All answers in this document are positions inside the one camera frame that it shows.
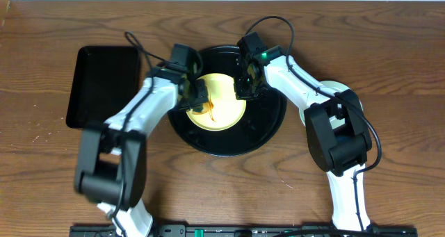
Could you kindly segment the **yellow plate with sauce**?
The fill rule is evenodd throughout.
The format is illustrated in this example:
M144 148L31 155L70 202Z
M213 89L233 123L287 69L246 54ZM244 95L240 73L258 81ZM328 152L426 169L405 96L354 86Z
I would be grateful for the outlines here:
M238 100L234 91L234 79L226 74L212 73L201 76L213 103L210 113L187 111L193 124L207 131L222 131L234 126L246 109L246 100Z

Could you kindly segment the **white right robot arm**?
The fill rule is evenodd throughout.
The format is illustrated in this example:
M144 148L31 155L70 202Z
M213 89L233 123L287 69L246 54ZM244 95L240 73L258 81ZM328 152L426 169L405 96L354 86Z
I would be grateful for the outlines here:
M252 99L262 88L272 88L298 107L311 157L327 174L334 226L367 230L371 221L366 214L363 172L372 143L357 95L343 84L317 81L282 54L244 56L241 67L235 79L238 99Z

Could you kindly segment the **yellow green scrub sponge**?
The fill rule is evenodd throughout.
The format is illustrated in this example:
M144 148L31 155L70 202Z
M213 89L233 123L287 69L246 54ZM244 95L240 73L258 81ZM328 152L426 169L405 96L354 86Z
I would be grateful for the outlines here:
M205 114L205 113L210 113L213 109L213 103L212 101L208 101L203 103L202 105L202 111L201 113Z

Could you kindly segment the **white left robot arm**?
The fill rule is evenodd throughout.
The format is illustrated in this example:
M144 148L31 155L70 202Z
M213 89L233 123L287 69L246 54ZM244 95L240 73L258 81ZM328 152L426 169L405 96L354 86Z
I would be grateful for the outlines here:
M204 80L160 67L120 112L83 129L74 189L105 212L117 236L148 236L152 228L142 201L147 138L172 109L202 111L208 100Z

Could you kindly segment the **mint plate back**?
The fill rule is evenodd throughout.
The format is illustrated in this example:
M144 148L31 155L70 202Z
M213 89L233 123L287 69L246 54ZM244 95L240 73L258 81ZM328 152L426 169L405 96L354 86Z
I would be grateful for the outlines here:
M327 87L336 90L337 92L343 92L345 90L349 90L350 88L348 86L346 86L343 83L340 82L336 82L336 81L321 81L321 83L323 85L326 85ZM303 125L305 126L305 116L304 116L304 109L300 108L299 109L299 115L300 115L300 119L303 123ZM343 126L346 123L346 121L344 119L337 119L335 116L331 116L330 117L330 124L332 126L333 129L336 129L340 126Z

